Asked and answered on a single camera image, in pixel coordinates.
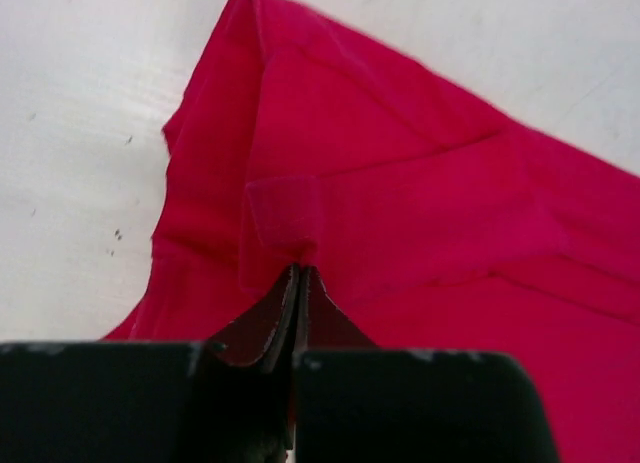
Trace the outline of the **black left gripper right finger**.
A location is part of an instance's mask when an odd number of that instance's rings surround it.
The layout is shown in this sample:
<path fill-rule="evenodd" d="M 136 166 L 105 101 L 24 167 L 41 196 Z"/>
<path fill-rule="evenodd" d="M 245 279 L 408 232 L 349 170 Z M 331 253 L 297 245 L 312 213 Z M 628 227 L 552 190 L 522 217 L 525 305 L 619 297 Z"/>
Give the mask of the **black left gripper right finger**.
<path fill-rule="evenodd" d="M 299 286 L 299 462 L 556 462 L 541 399 L 521 365 L 491 352 L 346 344 L 352 322 L 314 268 Z"/>

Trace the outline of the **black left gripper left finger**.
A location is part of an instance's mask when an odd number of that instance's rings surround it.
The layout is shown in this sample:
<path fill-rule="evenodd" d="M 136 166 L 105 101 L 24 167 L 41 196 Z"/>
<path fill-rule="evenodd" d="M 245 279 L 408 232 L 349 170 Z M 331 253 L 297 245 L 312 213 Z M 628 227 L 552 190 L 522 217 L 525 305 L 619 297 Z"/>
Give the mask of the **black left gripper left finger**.
<path fill-rule="evenodd" d="M 207 339 L 1 347 L 5 462 L 282 462 L 300 269 Z"/>

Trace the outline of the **red t shirt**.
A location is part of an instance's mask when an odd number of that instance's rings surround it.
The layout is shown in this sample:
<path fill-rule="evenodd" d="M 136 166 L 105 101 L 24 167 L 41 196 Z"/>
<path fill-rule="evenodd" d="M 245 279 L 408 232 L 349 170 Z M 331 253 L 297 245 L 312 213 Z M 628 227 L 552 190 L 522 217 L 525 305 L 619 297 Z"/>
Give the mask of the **red t shirt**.
<path fill-rule="evenodd" d="M 164 127 L 147 290 L 200 339 L 292 263 L 374 342 L 498 350 L 565 462 L 639 458 L 639 180 L 291 0 L 228 0 Z"/>

